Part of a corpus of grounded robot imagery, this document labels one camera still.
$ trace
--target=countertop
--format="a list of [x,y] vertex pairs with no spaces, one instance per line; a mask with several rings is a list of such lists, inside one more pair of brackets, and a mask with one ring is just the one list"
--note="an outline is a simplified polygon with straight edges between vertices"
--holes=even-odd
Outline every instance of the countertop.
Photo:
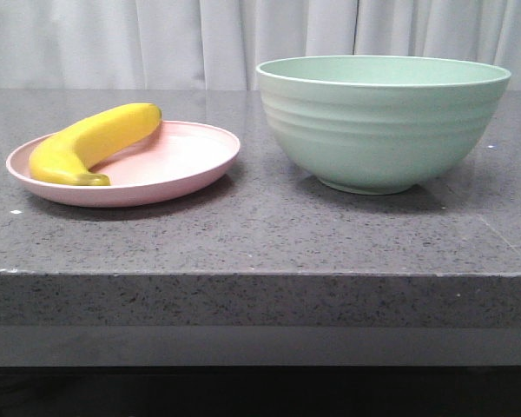
[[[236,163],[135,208],[48,202],[7,172],[15,147],[138,101],[231,131]],[[521,92],[458,166],[366,196],[294,166],[258,92],[0,89],[0,328],[27,326],[521,328]]]

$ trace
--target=white curtain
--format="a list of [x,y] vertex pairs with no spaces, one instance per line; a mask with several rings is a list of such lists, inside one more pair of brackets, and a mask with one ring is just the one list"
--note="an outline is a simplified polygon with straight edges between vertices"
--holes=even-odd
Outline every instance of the white curtain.
[[521,0],[0,0],[0,88],[255,89],[275,58],[495,63],[521,89]]

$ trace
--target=plate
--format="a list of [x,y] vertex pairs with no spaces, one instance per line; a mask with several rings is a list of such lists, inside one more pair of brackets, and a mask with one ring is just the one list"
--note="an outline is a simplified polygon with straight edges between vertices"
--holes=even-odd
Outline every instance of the plate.
[[14,150],[8,171],[31,193],[80,207],[132,207],[193,193],[222,177],[234,163],[240,141],[207,124],[162,121],[155,133],[97,164],[91,171],[110,177],[110,186],[74,186],[34,180],[29,155],[39,137]]

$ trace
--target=yellow banana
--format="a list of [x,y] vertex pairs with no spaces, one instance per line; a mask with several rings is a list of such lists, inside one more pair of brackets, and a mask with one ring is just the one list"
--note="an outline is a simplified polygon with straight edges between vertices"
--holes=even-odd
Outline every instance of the yellow banana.
[[46,138],[31,152],[31,177],[67,185],[110,185],[94,165],[150,135],[161,122],[151,103],[131,103],[88,117]]

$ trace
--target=green bowl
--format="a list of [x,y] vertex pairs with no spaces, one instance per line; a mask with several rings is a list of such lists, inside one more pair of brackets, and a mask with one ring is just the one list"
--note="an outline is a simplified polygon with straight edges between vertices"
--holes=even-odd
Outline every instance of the green bowl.
[[257,67],[268,124],[326,185],[383,195],[438,176],[485,132],[511,77],[415,56],[303,56]]

